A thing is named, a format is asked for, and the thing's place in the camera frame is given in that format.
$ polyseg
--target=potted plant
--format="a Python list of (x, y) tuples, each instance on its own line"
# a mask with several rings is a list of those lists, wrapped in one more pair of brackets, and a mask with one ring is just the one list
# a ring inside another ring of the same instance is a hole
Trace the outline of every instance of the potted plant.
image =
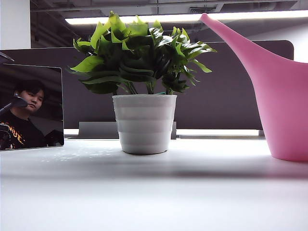
[[(134, 154), (154, 154), (167, 150), (174, 118), (176, 95), (198, 82), (189, 63), (211, 72), (195, 58), (216, 52), (203, 42), (191, 43), (184, 29), (173, 27), (163, 35), (158, 21), (149, 28), (138, 16), (125, 24), (110, 12), (109, 20), (98, 23), (89, 41), (73, 40), (86, 58), (72, 73), (88, 77), (79, 80), (93, 93), (113, 94), (115, 118), (122, 150)], [(148, 94), (138, 94), (134, 83), (145, 84)], [(160, 82), (166, 89), (155, 92)], [(118, 95), (119, 89), (128, 94)]]

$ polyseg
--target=gray partition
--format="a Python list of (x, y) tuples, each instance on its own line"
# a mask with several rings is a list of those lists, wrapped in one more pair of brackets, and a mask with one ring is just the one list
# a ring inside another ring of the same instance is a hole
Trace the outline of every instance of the gray partition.
[[(288, 59), (294, 48), (285, 40), (256, 41), (262, 47)], [(205, 53), (198, 60), (213, 70), (197, 73), (201, 82), (185, 93), (177, 93), (177, 128), (262, 129), (254, 89), (244, 67), (224, 42), (209, 43), (218, 53)], [(115, 121), (111, 94), (86, 90), (78, 76), (65, 71), (84, 58), (74, 48), (44, 48), (2, 51), (16, 64), (61, 67), (63, 71), (64, 127), (78, 128), (79, 121)], [(146, 92), (144, 86), (139, 91)]]

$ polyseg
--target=plant stem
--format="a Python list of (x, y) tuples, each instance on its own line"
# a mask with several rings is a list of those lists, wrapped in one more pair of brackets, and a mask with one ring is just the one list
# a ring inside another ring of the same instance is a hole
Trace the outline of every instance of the plant stem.
[(173, 90), (170, 88), (166, 89), (166, 95), (173, 95)]
[(145, 85), (148, 90), (148, 94), (153, 95), (154, 94), (153, 82), (146, 82)]
[(131, 88), (130, 82), (125, 83), (126, 87), (128, 88), (130, 94), (134, 94), (133, 89)]
[(135, 88), (135, 86), (134, 86), (134, 84), (133, 84), (133, 83), (131, 83), (131, 88), (133, 89), (134, 94), (138, 94), (138, 92), (137, 92), (137, 90), (136, 90), (136, 88)]
[(124, 83), (124, 85), (126, 86), (126, 88), (124, 86), (121, 86), (121, 84), (119, 84), (118, 87), (122, 88), (125, 92), (129, 93), (127, 84)]

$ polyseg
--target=black hair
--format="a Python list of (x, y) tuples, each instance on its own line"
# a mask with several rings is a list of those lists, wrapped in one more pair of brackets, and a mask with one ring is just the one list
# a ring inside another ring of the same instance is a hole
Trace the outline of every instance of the black hair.
[(17, 91), (21, 93), (22, 91), (29, 91), (33, 94), (38, 93), (40, 90), (44, 92), (44, 99), (45, 101), (49, 97), (48, 90), (46, 89), (45, 85), (39, 80), (22, 80), (18, 82), (14, 88), (14, 92)]

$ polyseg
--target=pink plastic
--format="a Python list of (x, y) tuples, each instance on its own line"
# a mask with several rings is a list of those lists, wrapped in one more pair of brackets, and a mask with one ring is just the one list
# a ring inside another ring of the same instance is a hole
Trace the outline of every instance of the pink plastic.
[(271, 53), (206, 13), (201, 21), (232, 48), (248, 72), (272, 156), (308, 161), (308, 64)]

